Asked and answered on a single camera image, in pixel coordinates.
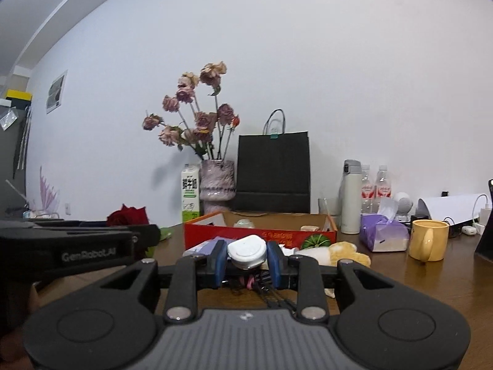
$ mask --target yellow mug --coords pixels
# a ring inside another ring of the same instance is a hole
[[[409,256],[421,261],[443,259],[449,239],[449,225],[443,221],[413,221]]]

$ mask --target gray ribbed plate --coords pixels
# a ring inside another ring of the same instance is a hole
[[[168,327],[132,370],[362,370],[329,331],[294,320],[289,311],[213,310]]]

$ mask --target gray thermos lid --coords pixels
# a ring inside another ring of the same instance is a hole
[[[344,160],[344,174],[363,174],[361,162],[358,160]]]

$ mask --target metal bolt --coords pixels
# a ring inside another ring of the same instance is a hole
[[[320,320],[325,316],[325,310],[318,306],[308,306],[301,311],[301,315],[308,320]]]
[[[185,320],[192,315],[192,312],[188,307],[174,306],[167,310],[166,315],[173,320]]]

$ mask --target yellow box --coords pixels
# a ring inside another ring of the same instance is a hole
[[[19,98],[19,100],[27,100],[31,101],[33,99],[33,95],[27,92],[19,92],[18,90],[7,90],[6,98]]]

